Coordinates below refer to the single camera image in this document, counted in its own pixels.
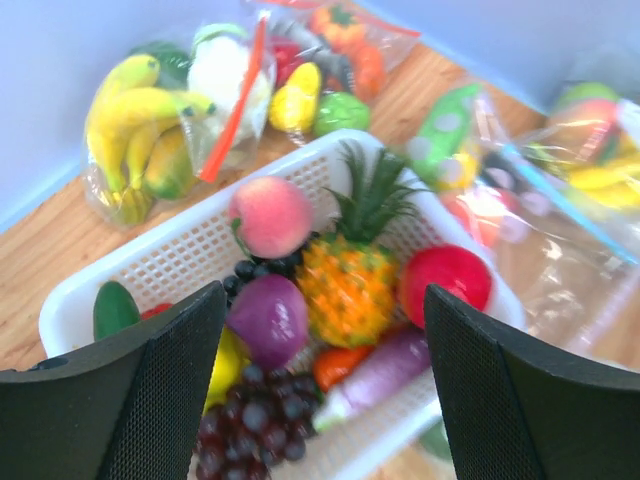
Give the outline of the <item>fake pink peach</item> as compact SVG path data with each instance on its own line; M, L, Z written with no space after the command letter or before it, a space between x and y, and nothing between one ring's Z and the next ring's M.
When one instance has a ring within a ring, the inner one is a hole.
M313 205L284 178L263 176L240 186L229 208L232 230L254 256L276 259L297 250L311 233Z

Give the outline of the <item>fake green cucumber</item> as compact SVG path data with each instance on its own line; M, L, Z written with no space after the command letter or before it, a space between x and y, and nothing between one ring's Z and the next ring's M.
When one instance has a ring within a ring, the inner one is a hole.
M137 324L140 311L130 292L119 282L110 280L98 290L93 306L95 341Z

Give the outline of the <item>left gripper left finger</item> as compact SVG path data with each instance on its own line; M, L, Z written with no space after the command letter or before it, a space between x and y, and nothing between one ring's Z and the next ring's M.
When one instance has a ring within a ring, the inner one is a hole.
M2 478L186 478L225 312L214 281L101 341L2 371Z

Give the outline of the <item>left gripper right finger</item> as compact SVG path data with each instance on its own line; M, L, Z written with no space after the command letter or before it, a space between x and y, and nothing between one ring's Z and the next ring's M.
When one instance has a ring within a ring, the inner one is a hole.
M436 285L424 314L458 478L638 478L638 372L550 345Z

